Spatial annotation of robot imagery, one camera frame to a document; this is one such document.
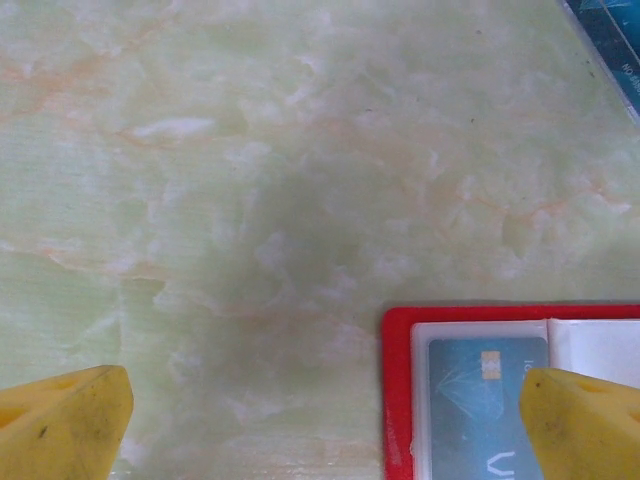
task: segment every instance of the blue object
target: blue object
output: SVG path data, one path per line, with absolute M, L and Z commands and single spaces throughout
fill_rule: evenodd
M 640 0 L 562 0 L 640 122 Z
M 548 366 L 547 342 L 432 340 L 427 355 L 431 478 L 542 480 L 518 400 L 527 370 Z

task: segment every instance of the green marble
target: green marble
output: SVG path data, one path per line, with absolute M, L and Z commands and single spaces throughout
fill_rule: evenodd
M 125 365 L 114 480 L 380 478 L 385 305 L 638 298 L 593 63 L 553 0 L 0 2 L 0 387 Z

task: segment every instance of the blue card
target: blue card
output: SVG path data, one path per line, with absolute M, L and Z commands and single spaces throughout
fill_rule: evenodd
M 432 480 L 542 480 L 518 399 L 546 340 L 432 340 L 427 355 Z

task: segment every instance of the card chip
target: card chip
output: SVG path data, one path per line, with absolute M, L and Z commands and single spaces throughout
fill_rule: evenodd
M 497 350 L 482 352 L 482 378 L 484 380 L 500 380 L 502 368 L 500 366 L 500 352 Z

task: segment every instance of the yellow object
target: yellow object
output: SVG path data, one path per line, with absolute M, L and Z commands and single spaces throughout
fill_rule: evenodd
M 532 369 L 520 414 L 545 480 L 640 478 L 640 390 Z
M 0 480 L 105 480 L 132 410 L 118 366 L 0 391 Z

